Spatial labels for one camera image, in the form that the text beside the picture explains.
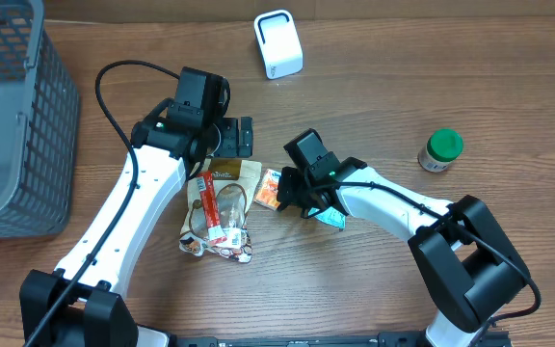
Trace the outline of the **orange tissue packet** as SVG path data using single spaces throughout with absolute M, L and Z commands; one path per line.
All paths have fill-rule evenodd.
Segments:
M 264 207 L 277 210 L 279 206 L 278 184 L 280 177 L 280 172 L 268 169 L 263 175 L 253 200 Z

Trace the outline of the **teal wet wipes pack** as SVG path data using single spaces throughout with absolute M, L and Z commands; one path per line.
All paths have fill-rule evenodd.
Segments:
M 315 215 L 315 218 L 326 225 L 337 227 L 340 230 L 346 227 L 346 216 L 333 207 L 318 213 Z

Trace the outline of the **dried food snack bag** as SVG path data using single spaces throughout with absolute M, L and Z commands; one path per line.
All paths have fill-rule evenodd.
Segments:
M 202 256 L 212 253 L 248 263 L 252 258 L 247 217 L 262 164 L 243 159 L 207 159 L 187 186 L 188 212 L 179 249 Z

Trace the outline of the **green lid glass jar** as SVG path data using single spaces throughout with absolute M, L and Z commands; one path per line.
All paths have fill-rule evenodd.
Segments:
M 455 130 L 442 128 L 430 136 L 417 154 L 420 166 L 431 173 L 446 171 L 463 152 L 463 138 Z

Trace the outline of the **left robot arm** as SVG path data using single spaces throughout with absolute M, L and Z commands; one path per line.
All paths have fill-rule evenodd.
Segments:
M 93 222 L 51 273 L 31 271 L 19 299 L 28 346 L 174 346 L 174 334 L 138 324 L 125 303 L 132 273 L 161 214 L 206 158 L 249 157 L 249 118 L 227 116 L 226 78 L 184 67 L 175 95 L 131 134 L 119 179 Z

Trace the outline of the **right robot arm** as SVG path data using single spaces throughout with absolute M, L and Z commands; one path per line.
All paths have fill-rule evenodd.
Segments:
M 277 199 L 310 219 L 334 208 L 372 222 L 406 242 L 437 308 L 424 330 L 381 333 L 382 346 L 508 346 L 498 322 L 530 315 L 542 303 L 527 265 L 485 203 L 417 194 L 365 162 L 339 160 L 314 129 L 284 147 Z

